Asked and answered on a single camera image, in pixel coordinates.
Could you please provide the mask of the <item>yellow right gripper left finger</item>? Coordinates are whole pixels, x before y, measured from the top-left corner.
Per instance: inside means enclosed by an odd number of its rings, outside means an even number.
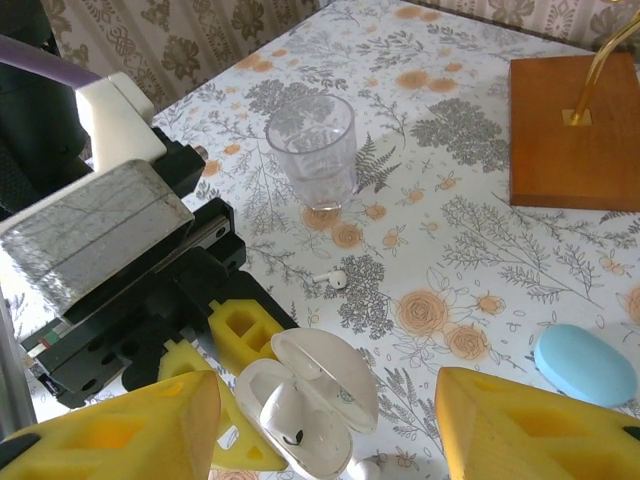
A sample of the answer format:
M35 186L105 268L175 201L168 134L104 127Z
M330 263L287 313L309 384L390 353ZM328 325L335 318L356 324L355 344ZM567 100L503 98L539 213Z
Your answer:
M1 444L4 479L205 479L220 415L196 371L59 416Z

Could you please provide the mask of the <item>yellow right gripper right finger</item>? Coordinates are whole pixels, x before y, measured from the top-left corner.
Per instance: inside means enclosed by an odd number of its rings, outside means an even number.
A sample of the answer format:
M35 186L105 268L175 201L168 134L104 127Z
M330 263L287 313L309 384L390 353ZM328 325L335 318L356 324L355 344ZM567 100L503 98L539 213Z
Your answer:
M461 367L437 377L454 479L636 479L635 417Z

